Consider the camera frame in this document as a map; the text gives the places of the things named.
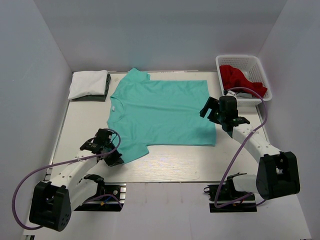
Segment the teal t shirt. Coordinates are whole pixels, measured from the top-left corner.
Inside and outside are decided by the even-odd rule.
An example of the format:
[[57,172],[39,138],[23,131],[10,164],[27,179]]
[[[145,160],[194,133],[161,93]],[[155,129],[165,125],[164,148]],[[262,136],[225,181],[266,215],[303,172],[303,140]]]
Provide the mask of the teal t shirt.
[[124,163],[149,153],[149,146],[212,146],[214,123],[200,117],[209,98],[206,80],[151,80],[131,69],[110,96],[107,125],[120,135],[114,144]]

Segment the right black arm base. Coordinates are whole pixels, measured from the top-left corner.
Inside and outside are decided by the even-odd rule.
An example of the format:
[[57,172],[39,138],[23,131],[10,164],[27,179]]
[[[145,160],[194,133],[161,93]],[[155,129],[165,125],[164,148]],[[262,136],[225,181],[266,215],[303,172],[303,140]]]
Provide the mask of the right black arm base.
[[[244,175],[244,173],[233,174],[226,178],[226,181],[225,183],[222,184],[222,187],[218,196],[218,201],[217,201],[218,205],[233,201],[247,194],[246,192],[243,192],[243,191],[242,192],[236,191],[232,181],[234,177],[238,177],[241,175]],[[257,212],[256,199],[254,195],[251,195],[247,198],[244,198],[240,201],[234,202],[222,208],[216,208],[214,205],[214,200],[215,200],[216,193],[218,191],[218,187],[219,187],[219,184],[217,183],[217,184],[210,184],[203,189],[203,192],[205,194],[208,194],[209,196],[210,213]]]

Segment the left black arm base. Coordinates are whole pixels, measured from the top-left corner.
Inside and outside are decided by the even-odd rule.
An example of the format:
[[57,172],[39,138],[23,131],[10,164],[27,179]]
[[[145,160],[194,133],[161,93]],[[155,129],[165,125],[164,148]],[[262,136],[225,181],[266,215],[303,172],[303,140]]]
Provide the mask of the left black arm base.
[[75,208],[78,212],[120,212],[126,198],[126,183],[109,183],[97,174],[85,175],[78,184],[93,184],[93,195]]

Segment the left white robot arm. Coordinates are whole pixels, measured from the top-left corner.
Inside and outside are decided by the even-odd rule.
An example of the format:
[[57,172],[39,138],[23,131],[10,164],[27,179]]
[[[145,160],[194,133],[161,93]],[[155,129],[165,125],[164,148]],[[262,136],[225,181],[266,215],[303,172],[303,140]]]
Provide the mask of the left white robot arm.
[[49,181],[39,182],[33,191],[29,221],[40,227],[61,232],[72,212],[83,204],[114,200],[120,207],[119,195],[106,190],[104,178],[89,170],[99,163],[109,167],[124,161],[118,151],[120,135],[113,129],[100,128],[94,137],[79,148],[79,157]]

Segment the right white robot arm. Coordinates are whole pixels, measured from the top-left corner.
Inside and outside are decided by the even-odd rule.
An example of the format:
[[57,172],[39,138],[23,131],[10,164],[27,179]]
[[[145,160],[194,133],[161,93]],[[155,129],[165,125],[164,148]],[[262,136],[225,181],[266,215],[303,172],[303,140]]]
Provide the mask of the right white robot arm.
[[219,99],[209,97],[199,114],[202,118],[207,117],[211,122],[221,125],[223,131],[240,143],[239,149],[246,149],[258,163],[256,174],[229,175],[226,171],[215,192],[215,201],[223,186],[226,186],[226,195],[233,200],[243,193],[246,196],[259,194],[264,200],[271,200],[300,192],[295,154],[291,151],[283,152],[261,137],[249,120],[239,116],[234,96],[225,95]]

